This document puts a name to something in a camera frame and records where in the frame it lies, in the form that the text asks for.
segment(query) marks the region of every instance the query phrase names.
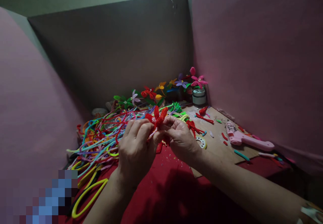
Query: hand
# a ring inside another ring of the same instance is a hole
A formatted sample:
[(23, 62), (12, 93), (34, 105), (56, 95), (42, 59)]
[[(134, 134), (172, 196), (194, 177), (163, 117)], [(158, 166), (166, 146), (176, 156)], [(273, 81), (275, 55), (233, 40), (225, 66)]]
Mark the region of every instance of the hand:
[(185, 122), (173, 116), (167, 116), (163, 122), (162, 130), (171, 138), (170, 146), (176, 157), (192, 166), (199, 157), (202, 148), (194, 139)]
[(164, 132), (157, 131), (147, 143), (153, 124), (147, 119), (130, 120), (119, 142), (119, 165), (115, 170), (122, 187), (136, 188), (148, 173)]

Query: forearm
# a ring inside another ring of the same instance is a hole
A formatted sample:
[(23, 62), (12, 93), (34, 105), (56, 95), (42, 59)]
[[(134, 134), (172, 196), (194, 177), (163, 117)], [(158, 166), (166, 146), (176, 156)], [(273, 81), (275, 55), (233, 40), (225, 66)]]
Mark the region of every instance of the forearm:
[(115, 170), (96, 200), (84, 224), (120, 223), (135, 189), (120, 184), (117, 170)]
[(192, 167), (262, 223), (297, 223), (305, 203), (298, 195), (209, 151)]

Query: finger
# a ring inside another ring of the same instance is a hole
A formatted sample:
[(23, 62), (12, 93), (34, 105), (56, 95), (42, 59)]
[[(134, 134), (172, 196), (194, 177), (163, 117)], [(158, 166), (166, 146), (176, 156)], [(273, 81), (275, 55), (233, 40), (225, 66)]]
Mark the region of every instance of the finger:
[(132, 125), (135, 123), (135, 120), (130, 120), (130, 121), (128, 121), (128, 124), (127, 124), (127, 126), (126, 126), (126, 128), (125, 128), (125, 131), (124, 131), (124, 134), (123, 134), (123, 136), (124, 137), (126, 137), (126, 136), (128, 136), (128, 134), (129, 134), (129, 132), (130, 132), (130, 129), (131, 129), (131, 127), (132, 127)]
[(164, 125), (173, 125), (178, 119), (174, 116), (168, 115), (163, 121)]
[(145, 146), (145, 143), (147, 142), (150, 131), (153, 127), (154, 125), (150, 122), (141, 125), (136, 137), (138, 144)]
[(174, 116), (167, 116), (163, 121), (163, 125), (170, 126), (171, 128), (174, 128), (174, 129), (176, 129), (176, 127), (182, 123), (183, 122), (181, 120), (177, 119)]
[(166, 125), (162, 125), (161, 126), (161, 129), (165, 132), (165, 134), (167, 136), (169, 136), (170, 138), (175, 138), (176, 135), (177, 135), (177, 130), (169, 127), (169, 126), (166, 126)]
[(149, 120), (148, 119), (140, 119), (140, 120), (135, 120), (135, 123), (132, 125), (130, 132), (128, 133), (128, 135), (132, 136), (132, 137), (137, 137), (138, 131), (140, 129), (140, 127), (145, 124), (148, 123)]
[(156, 154), (156, 149), (158, 144), (162, 141), (162, 139), (165, 137), (166, 131), (160, 130), (157, 131), (151, 138), (148, 146), (148, 152), (150, 156), (154, 156)]

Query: pipe cleaner flower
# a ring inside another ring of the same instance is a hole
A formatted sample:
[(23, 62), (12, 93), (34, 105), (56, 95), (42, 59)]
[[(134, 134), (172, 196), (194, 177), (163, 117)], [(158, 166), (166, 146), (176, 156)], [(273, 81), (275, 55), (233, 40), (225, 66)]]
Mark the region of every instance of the pipe cleaner flower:
[(141, 92), (141, 96), (143, 98), (146, 98), (148, 95), (151, 99), (154, 99), (156, 97), (157, 94), (154, 92), (155, 91), (154, 88), (149, 89), (147, 86), (145, 86), (145, 89), (146, 90)]
[(178, 76), (178, 81), (175, 81), (176, 86), (183, 86), (183, 88), (187, 88), (186, 84), (188, 84), (188, 82), (184, 82), (183, 79), (183, 74), (180, 73)]
[(162, 96), (161, 95), (156, 95), (156, 100), (161, 100)]
[(155, 89), (155, 91), (157, 91), (157, 90), (159, 90), (159, 89), (161, 89), (161, 90), (163, 90), (165, 87), (165, 84), (166, 84), (166, 82), (162, 82), (162, 83), (159, 83), (159, 85), (156, 87), (156, 89)]
[(163, 108), (163, 110), (161, 111), (161, 114), (159, 115), (159, 107), (156, 106), (154, 109), (155, 121), (153, 121), (153, 117), (150, 114), (146, 114), (145, 118), (148, 119), (151, 123), (153, 123), (155, 127), (161, 127), (167, 115), (167, 111), (168, 111), (168, 108), (165, 107)]
[(172, 88), (172, 86), (174, 86), (175, 85), (175, 81), (177, 80), (177, 78), (176, 79), (174, 79), (174, 80), (171, 80), (170, 82), (169, 82), (169, 84), (168, 84), (168, 86), (171, 86), (171, 88)]
[(196, 86), (198, 85), (201, 89), (203, 88), (203, 84), (208, 84), (207, 81), (203, 80), (204, 76), (201, 75), (199, 78), (192, 76), (192, 79), (195, 81), (191, 84), (191, 86)]
[(135, 102), (140, 102), (140, 99), (137, 99), (136, 97), (138, 96), (138, 94), (135, 94), (136, 90), (134, 89), (134, 91), (132, 92), (132, 97), (130, 97), (130, 99), (132, 100), (132, 104), (135, 106)]
[(114, 96), (114, 99), (118, 101), (118, 104), (120, 106), (122, 106), (122, 105), (124, 105), (124, 107), (133, 106), (131, 104), (131, 98), (126, 99), (126, 97), (124, 97), (124, 96), (121, 96), (121, 97), (120, 96)]

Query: pink wall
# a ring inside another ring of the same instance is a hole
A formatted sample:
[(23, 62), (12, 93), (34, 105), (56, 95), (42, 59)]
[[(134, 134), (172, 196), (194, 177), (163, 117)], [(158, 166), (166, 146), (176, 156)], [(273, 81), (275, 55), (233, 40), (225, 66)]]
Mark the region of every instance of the pink wall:
[(2, 8), (0, 35), (0, 219), (11, 223), (58, 176), (89, 115)]
[(323, 173), (323, 0), (191, 0), (213, 107)]

